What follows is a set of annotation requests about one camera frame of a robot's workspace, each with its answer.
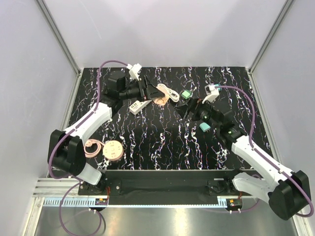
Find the pink cube plug adapter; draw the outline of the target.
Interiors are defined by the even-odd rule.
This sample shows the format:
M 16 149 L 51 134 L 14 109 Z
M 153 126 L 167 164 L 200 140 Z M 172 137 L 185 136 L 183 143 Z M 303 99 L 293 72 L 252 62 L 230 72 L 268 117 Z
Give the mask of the pink cube plug adapter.
M 169 100 L 169 96 L 159 97 L 153 100 L 153 102 L 159 106 L 164 106 Z

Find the white power strip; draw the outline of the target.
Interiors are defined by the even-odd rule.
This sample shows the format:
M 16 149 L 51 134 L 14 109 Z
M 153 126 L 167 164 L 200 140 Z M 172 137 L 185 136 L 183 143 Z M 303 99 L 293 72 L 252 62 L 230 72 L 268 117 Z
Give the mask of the white power strip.
M 151 100 L 140 102 L 136 100 L 132 105 L 129 106 L 129 111 L 133 114 L 136 115 L 139 112 L 141 112 L 147 105 L 151 103 Z

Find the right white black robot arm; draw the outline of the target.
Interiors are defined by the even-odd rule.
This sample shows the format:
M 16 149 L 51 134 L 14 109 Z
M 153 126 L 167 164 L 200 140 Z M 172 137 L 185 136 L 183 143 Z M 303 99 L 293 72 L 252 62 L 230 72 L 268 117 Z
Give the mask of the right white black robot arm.
M 293 172 L 256 146 L 234 122 L 229 106 L 195 98 L 175 110 L 183 119 L 191 117 L 193 121 L 207 123 L 230 152 L 244 159 L 261 175 L 255 178 L 245 172 L 237 173 L 223 183 L 227 194 L 248 193 L 266 202 L 282 220 L 300 216 L 306 206 L 310 207 L 306 217 L 314 214 L 308 176 L 303 171 Z

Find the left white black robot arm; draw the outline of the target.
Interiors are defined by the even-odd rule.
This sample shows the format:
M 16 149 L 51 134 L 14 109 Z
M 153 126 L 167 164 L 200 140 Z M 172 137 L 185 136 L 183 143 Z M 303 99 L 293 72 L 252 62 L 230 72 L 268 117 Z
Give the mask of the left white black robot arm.
M 106 190 L 103 173 L 86 162 L 84 144 L 95 131 L 109 121 L 127 99 L 140 102 L 164 97 L 147 76 L 127 81 L 123 71 L 110 73 L 106 86 L 83 117 L 64 131 L 55 130 L 50 136 L 48 165 L 89 183 L 89 189 L 100 195 Z

